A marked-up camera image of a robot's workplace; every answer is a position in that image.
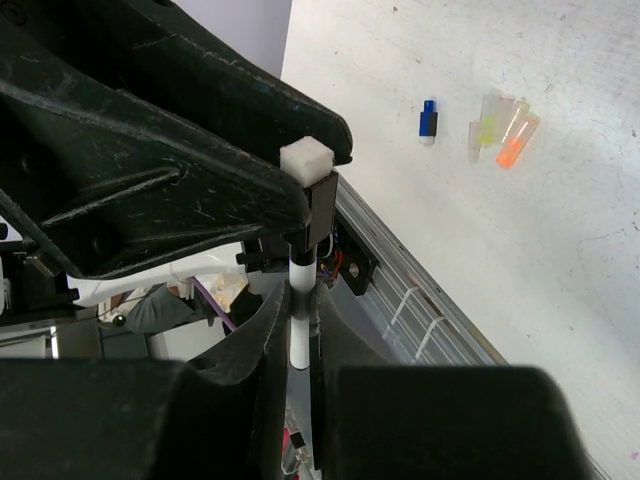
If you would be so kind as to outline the clear yellow highlighter cap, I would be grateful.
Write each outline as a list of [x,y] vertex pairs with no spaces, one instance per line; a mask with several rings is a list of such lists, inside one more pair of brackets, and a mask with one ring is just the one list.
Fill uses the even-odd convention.
[[500,144],[508,127],[515,99],[501,94],[483,96],[478,140],[481,146]]

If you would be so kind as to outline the blue pen cap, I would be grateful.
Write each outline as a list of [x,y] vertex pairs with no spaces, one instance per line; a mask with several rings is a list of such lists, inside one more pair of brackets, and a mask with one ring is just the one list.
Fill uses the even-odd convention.
[[432,99],[423,102],[419,116],[418,138],[421,144],[431,146],[435,143],[438,128],[438,111]]

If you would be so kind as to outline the black pen cap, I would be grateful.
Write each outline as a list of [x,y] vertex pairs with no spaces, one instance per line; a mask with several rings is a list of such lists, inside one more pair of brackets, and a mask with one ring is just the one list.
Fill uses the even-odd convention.
[[280,168],[303,188],[307,198],[308,225],[286,236],[297,250],[307,252],[332,231],[338,184],[334,152],[306,136],[280,149]]

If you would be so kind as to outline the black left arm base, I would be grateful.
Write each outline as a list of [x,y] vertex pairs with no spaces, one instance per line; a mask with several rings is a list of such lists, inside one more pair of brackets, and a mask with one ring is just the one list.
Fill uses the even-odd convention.
[[378,266],[364,236],[336,211],[331,235],[318,246],[318,274],[333,283],[342,278],[355,296],[363,296]]

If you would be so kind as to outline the black gel pen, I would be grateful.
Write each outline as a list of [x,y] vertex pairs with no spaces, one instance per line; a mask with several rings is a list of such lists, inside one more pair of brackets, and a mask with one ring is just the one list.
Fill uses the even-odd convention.
[[310,365],[309,354],[309,308],[310,296],[315,287],[317,274],[317,248],[304,251],[297,245],[290,246],[289,283],[292,292],[290,321],[290,364],[297,370]]

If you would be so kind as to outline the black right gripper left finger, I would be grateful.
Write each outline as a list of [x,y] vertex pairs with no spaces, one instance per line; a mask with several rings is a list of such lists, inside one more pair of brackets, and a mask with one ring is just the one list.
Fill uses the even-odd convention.
[[275,479],[291,288],[189,362],[5,359],[5,479]]

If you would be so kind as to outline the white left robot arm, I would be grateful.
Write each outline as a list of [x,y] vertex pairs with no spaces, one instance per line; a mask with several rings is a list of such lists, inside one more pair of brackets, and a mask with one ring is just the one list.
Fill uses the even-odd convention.
[[145,284],[233,271],[214,249],[308,230],[281,166],[345,120],[171,1],[1,5],[1,249],[8,324],[66,320]]

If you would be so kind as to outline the clear orange highlighter cap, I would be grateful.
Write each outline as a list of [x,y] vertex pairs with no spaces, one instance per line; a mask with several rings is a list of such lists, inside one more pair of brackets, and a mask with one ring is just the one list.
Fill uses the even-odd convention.
[[540,119],[534,113],[528,113],[522,120],[516,122],[512,132],[496,156],[496,163],[500,167],[511,168],[514,166],[516,160],[539,126],[539,123]]

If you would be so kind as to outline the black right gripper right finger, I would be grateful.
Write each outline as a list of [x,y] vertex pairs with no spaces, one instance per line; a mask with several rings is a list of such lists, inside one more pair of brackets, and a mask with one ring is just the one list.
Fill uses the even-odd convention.
[[394,364],[310,297],[313,462],[326,479],[588,479],[556,383],[522,366]]

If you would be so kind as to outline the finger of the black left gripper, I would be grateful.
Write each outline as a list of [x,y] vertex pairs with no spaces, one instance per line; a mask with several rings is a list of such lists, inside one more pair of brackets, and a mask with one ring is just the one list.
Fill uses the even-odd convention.
[[310,222],[284,173],[34,44],[1,48],[1,127],[1,212],[76,277]]
[[4,1],[1,27],[269,163],[303,137],[331,149],[337,165],[352,160],[340,115],[242,57],[173,1]]

